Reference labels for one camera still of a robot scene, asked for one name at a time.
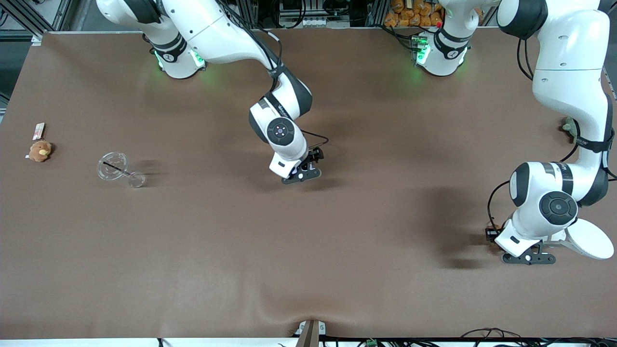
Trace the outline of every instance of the glass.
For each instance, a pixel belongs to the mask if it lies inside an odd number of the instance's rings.
[[[146,184],[146,176],[133,170],[128,165],[126,154],[111,152],[105,154],[96,167],[99,177],[105,181],[115,181],[121,177],[128,178],[128,184],[133,188],[139,188]]]

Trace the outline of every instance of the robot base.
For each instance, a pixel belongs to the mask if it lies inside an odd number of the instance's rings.
[[[443,77],[453,74],[463,63],[467,48],[460,54],[453,51],[456,54],[454,59],[446,59],[444,54],[434,47],[433,41],[434,34],[432,33],[422,33],[412,38],[412,48],[415,48],[412,52],[414,63],[431,75]]]

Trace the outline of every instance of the green led light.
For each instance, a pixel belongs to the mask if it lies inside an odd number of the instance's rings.
[[[163,62],[162,62],[162,61],[160,61],[159,53],[157,53],[156,51],[154,51],[154,56],[156,57],[156,60],[158,60],[158,61],[159,61],[159,67],[160,67],[160,69],[161,69],[161,70],[165,70],[165,69],[163,68]]]
[[[197,67],[202,67],[205,65],[205,60],[203,60],[199,54],[197,54],[197,52],[191,50],[191,56],[193,57],[193,60],[195,61],[195,65],[197,65]]]
[[[418,52],[418,58],[416,59],[416,63],[424,64],[430,52],[431,52],[431,46],[427,44],[426,46],[424,46],[423,49],[420,50],[420,52]]]

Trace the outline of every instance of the plush toy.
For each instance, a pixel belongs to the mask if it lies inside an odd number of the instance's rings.
[[[427,16],[424,17],[420,17],[420,26],[421,27],[430,27],[431,26],[431,19]]]
[[[410,20],[413,18],[413,10],[411,9],[404,9],[403,11],[401,11],[401,13],[399,14],[399,20]]]
[[[442,21],[441,14],[439,14],[439,12],[433,12],[429,18],[431,19],[431,25],[434,27]]]
[[[384,25],[387,27],[396,27],[399,23],[399,15],[393,12],[388,12],[384,19]]]
[[[51,153],[51,143],[47,141],[37,141],[30,147],[28,157],[35,162],[45,161]]]
[[[390,7],[395,13],[400,13],[405,9],[405,4],[403,0],[390,0]]]

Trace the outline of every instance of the white disc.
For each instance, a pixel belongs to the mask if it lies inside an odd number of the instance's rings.
[[[613,256],[613,243],[600,228],[584,219],[566,229],[567,241],[572,243],[585,256],[594,259],[608,259]]]

